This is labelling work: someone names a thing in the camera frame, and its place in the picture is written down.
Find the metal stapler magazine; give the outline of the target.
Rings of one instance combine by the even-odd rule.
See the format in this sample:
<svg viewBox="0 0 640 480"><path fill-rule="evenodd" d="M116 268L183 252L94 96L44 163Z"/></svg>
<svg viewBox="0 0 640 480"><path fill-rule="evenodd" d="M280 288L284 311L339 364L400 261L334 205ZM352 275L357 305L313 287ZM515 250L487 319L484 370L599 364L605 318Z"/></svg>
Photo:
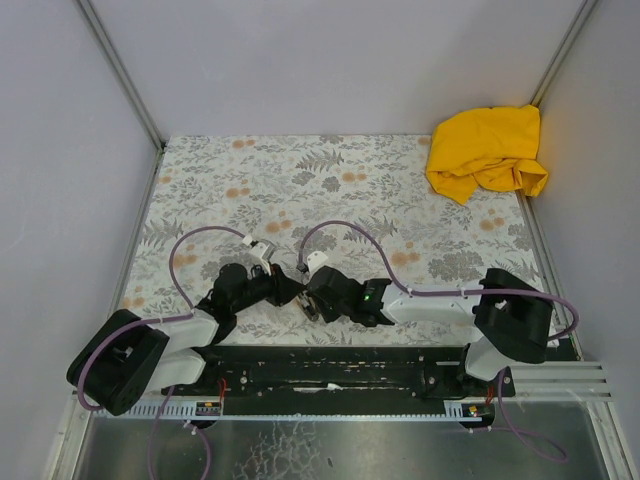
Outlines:
<svg viewBox="0 0 640 480"><path fill-rule="evenodd" d="M316 307L313 301L304 293L299 294L296 297L297 304L299 305L302 313L305 317L311 321L316 322L319 318L319 313L316 310Z"/></svg>

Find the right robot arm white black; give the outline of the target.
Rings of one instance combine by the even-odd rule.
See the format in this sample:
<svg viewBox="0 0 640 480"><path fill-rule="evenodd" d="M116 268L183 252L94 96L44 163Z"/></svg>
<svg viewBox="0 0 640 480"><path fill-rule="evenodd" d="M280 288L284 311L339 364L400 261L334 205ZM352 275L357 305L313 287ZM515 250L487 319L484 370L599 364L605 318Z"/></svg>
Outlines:
<svg viewBox="0 0 640 480"><path fill-rule="evenodd" d="M553 301L502 269L491 268L477 283L457 290L431 287L420 295L389 279L360 283L323 266L306 291L327 323L347 317L365 327L436 322L475 328L480 337L468 345L463 367L478 380L493 380L514 363L546 360Z"/></svg>

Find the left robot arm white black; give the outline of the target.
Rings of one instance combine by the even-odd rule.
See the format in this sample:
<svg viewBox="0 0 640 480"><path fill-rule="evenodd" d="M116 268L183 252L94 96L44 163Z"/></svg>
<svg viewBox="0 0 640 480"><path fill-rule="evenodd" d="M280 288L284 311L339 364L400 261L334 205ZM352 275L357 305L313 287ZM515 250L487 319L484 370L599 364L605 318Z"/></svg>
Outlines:
<svg viewBox="0 0 640 480"><path fill-rule="evenodd" d="M147 392L195 383L205 367L196 350L225 340L239 312L263 301L281 307L303 290L277 264L226 264L188 314L161 320L114 312L71 362L66 380L85 408L122 415Z"/></svg>

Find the floral patterned mat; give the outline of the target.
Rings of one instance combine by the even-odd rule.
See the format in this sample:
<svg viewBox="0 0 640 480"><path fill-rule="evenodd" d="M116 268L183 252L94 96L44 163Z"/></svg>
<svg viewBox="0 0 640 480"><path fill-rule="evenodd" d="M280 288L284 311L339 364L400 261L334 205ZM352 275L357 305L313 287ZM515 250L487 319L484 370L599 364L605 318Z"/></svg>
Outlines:
<svg viewBox="0 0 640 480"><path fill-rule="evenodd" d="M250 265L241 236L275 246L296 277L324 252L346 276L395 275L455 288L491 267L543 287L513 193L477 190L465 204L425 176L425 135L175 136L165 149L121 304L144 318L183 313L220 268Z"/></svg>

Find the yellow cloth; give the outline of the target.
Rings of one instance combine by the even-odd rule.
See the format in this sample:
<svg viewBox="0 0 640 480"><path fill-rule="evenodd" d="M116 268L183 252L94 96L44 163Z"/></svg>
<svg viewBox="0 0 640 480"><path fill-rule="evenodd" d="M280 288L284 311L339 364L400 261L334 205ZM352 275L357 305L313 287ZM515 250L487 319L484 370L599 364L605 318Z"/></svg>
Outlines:
<svg viewBox="0 0 640 480"><path fill-rule="evenodd" d="M536 197L549 179L537 160L540 133L533 105L460 112L435 128L426 178L436 193L461 205L479 187Z"/></svg>

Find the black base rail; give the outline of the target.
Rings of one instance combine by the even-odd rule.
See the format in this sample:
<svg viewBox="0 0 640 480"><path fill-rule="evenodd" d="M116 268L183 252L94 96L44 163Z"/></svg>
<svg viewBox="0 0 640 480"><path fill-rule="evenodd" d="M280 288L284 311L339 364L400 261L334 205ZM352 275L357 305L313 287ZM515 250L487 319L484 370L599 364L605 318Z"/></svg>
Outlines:
<svg viewBox="0 0 640 480"><path fill-rule="evenodd" d="M177 398L222 400L227 416L441 413L447 401L515 394L509 374L463 372L463 347L215 346L199 380Z"/></svg>

